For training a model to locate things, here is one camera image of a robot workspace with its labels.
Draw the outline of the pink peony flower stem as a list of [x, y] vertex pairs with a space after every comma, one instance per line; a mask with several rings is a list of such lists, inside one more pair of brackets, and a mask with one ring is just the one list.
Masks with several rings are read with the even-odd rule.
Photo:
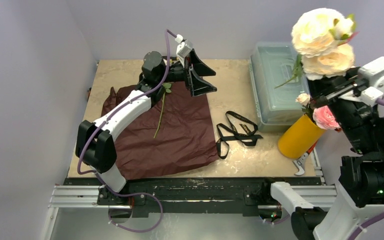
[[338, 130], [341, 128], [327, 105], [314, 109], [312, 118], [321, 129]]

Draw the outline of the white flower stem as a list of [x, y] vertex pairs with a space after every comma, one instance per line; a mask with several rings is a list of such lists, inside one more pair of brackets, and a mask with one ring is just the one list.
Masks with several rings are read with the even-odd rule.
[[157, 137], [158, 132], [159, 132], [159, 130], [161, 128], [163, 112], [164, 112], [164, 107], [165, 107], [166, 95], [170, 94], [172, 92], [172, 90], [171, 90], [172, 83], [171, 82], [163, 83], [162, 86], [164, 87], [164, 93], [163, 93], [162, 100], [161, 100], [161, 109], [160, 109], [160, 115], [159, 115], [159, 119], [158, 119], [158, 124], [157, 124], [156, 131], [155, 131], [155, 133], [153, 135], [153, 139], [155, 139]]
[[357, 34], [353, 13], [345, 16], [332, 8], [316, 8], [303, 13], [291, 30], [297, 52], [290, 81], [309, 81], [345, 76], [355, 63], [349, 44]]

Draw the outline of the dark red wrapping paper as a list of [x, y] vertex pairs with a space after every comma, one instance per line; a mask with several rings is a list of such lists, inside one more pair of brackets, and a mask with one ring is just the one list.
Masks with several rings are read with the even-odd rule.
[[218, 160], [208, 97], [191, 96], [181, 82], [162, 101], [136, 118], [114, 141], [120, 173], [127, 180], [191, 171]]

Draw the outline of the black printed ribbon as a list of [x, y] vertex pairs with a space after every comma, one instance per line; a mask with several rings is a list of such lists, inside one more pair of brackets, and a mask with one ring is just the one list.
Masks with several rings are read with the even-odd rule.
[[[263, 139], [263, 136], [257, 134], [259, 127], [253, 121], [234, 111], [227, 111], [225, 116], [229, 126], [223, 123], [216, 125], [217, 133], [219, 136], [219, 139], [216, 141], [216, 150], [217, 155], [221, 160], [226, 159], [228, 156], [230, 150], [230, 145], [228, 143], [229, 141], [239, 141], [245, 147], [255, 147], [258, 140]], [[229, 117], [233, 117], [243, 122], [239, 125], [244, 130], [244, 133], [241, 133], [237, 130]]]

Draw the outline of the small cream rose stem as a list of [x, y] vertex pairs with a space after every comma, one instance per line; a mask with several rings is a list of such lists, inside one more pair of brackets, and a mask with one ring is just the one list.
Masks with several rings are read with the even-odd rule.
[[308, 116], [312, 114], [310, 101], [311, 101], [311, 96], [307, 93], [301, 93], [295, 99], [295, 102], [299, 103], [302, 106], [301, 110]]

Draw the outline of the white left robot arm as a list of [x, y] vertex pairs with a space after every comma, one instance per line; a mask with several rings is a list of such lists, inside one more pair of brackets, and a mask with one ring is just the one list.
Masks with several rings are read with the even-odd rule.
[[119, 105], [104, 116], [84, 120], [77, 132], [75, 155], [79, 164], [86, 164], [110, 190], [109, 197], [118, 205], [126, 203], [127, 181], [116, 166], [115, 140], [136, 118], [149, 111], [167, 93], [165, 83], [183, 82], [193, 97], [217, 91], [204, 80], [216, 72], [198, 58], [195, 50], [178, 57], [170, 64], [170, 57], [157, 51], [148, 52], [141, 66], [138, 84]]

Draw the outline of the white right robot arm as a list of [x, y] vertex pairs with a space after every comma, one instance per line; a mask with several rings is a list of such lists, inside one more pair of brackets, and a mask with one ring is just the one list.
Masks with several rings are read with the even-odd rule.
[[278, 201], [300, 240], [354, 240], [384, 219], [384, 76], [334, 77], [308, 83], [314, 107], [329, 107], [355, 156], [341, 158], [336, 198], [328, 211], [311, 204], [284, 181], [268, 181], [260, 196]]

